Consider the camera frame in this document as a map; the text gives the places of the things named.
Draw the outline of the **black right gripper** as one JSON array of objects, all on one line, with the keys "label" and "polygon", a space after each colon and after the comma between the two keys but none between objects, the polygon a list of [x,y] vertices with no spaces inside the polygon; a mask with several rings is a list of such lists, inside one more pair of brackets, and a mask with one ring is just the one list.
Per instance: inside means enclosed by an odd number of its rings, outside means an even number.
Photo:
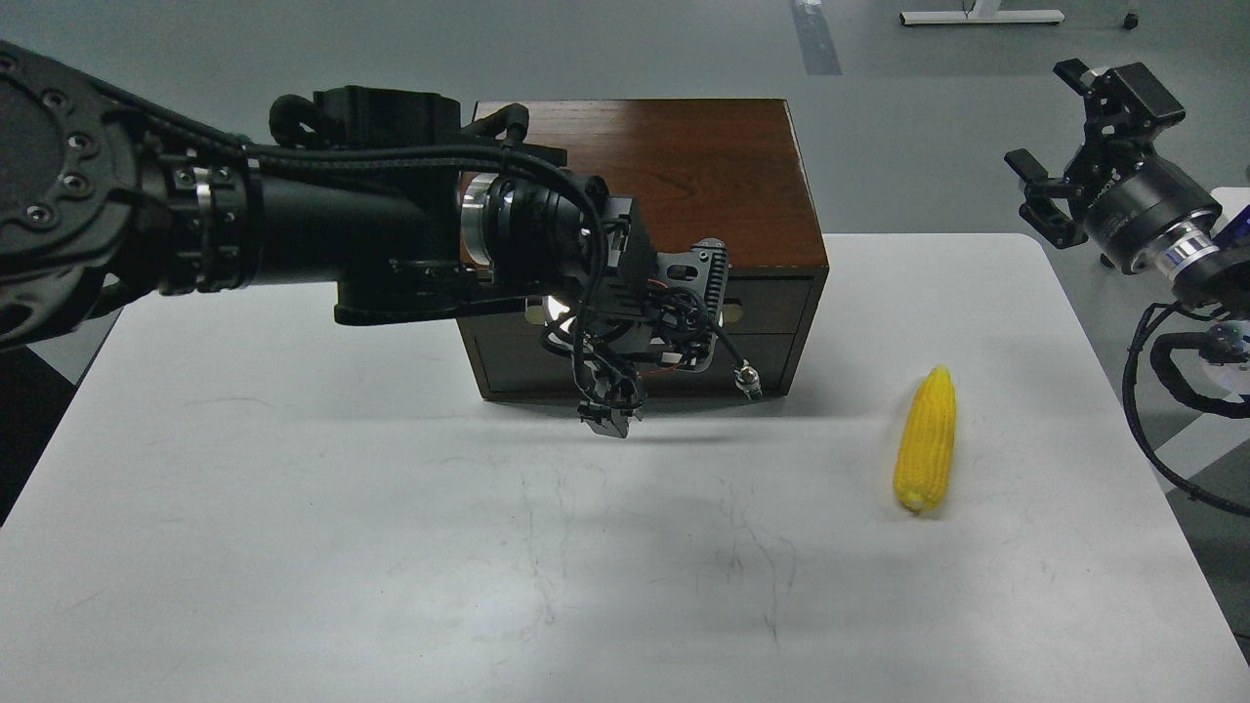
[{"label": "black right gripper", "polygon": [[1222,205],[1182,168],[1155,158],[1152,143],[1188,113],[1150,68],[1142,63],[1090,68],[1070,59],[1055,63],[1052,73],[1082,99],[1085,110],[1084,140],[1070,166],[1144,163],[1104,186],[1078,226],[1058,201],[1084,200],[1085,186],[1050,178],[1028,148],[1014,148],[1004,161],[1021,183],[1020,216],[1058,249],[1078,246],[1089,236],[1114,268],[1130,275],[1148,266],[1151,248],[1179,223],[1209,231]]}]

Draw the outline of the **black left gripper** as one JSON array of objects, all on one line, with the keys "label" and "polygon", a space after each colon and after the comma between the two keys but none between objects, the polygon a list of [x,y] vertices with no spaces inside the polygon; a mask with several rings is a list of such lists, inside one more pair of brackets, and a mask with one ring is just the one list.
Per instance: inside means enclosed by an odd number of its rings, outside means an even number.
[{"label": "black left gripper", "polygon": [[705,236],[685,251],[660,251],[638,200],[608,196],[585,213],[542,196],[542,244],[565,288],[542,343],[568,357],[581,392],[578,417],[602,437],[628,437],[650,377],[701,374],[730,352],[732,382],[762,400],[762,378],[722,326],[728,244]]}]

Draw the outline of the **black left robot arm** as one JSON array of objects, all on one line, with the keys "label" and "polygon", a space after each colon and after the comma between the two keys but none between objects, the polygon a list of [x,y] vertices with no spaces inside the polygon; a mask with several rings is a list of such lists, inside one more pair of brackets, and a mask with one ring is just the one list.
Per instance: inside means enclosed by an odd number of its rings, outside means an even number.
[{"label": "black left robot arm", "polygon": [[435,93],[282,95],[264,145],[12,43],[1,63],[4,352],[152,293],[334,283],[348,326],[558,301],[540,343],[601,435],[628,435],[646,377],[718,348],[764,394],[722,326],[728,245],[656,250],[629,196],[528,143],[521,103],[461,124]]}]

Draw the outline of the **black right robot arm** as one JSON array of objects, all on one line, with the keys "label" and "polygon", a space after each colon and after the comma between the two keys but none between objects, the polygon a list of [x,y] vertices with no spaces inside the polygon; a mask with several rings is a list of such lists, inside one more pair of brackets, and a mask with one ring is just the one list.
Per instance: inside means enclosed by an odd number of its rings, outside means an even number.
[{"label": "black right robot arm", "polygon": [[1122,274],[1156,269],[1185,306],[1246,314],[1248,240],[1216,234],[1222,205],[1155,148],[1188,115],[1182,103],[1142,63],[1071,59],[1054,73],[1081,99],[1084,139],[1058,176],[1028,148],[1005,155],[1021,184],[1020,216],[1055,248],[1098,244]]}]

